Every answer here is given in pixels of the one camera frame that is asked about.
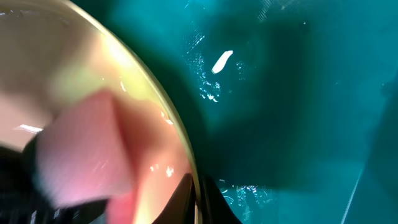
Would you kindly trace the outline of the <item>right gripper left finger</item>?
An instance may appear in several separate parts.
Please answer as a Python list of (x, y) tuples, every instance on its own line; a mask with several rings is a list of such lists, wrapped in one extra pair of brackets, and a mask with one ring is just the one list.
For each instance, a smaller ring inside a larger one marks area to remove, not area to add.
[(185, 174), (165, 208), (152, 224), (194, 224), (195, 200), (192, 175)]

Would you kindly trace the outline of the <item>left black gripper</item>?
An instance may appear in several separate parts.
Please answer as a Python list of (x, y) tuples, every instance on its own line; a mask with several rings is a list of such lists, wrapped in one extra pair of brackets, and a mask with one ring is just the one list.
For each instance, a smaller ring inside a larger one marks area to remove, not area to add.
[(57, 208), (39, 189), (35, 164), (39, 136), (22, 152), (1, 146), (1, 223), (105, 223), (107, 200)]

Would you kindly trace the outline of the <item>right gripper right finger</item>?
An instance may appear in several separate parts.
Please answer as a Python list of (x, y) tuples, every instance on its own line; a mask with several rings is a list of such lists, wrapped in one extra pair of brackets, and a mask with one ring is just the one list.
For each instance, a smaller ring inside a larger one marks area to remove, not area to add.
[(203, 224), (241, 224), (213, 179), (203, 176), (200, 190)]

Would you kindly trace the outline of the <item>yellow-green plate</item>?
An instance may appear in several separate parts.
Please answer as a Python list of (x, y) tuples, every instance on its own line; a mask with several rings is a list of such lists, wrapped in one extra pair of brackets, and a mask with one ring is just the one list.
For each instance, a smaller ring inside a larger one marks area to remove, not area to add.
[(1, 146), (25, 145), (65, 110), (110, 91), (133, 175), (132, 223), (153, 223), (185, 174), (198, 177), (174, 106), (150, 70), (70, 1), (1, 2)]

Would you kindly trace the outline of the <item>teal plastic tray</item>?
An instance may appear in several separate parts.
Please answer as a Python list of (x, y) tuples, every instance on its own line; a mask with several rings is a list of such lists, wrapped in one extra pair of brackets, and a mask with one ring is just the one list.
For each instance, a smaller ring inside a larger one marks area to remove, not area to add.
[(397, 222), (396, 0), (78, 5), (152, 70), (243, 223)]

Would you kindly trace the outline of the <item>green and orange sponge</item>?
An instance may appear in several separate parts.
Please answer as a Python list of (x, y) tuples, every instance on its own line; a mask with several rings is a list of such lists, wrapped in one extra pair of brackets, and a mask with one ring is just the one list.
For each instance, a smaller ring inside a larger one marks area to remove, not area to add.
[(133, 175), (116, 99), (102, 90), (65, 110), (37, 136), (41, 192), (56, 208), (108, 200), (108, 223), (132, 223)]

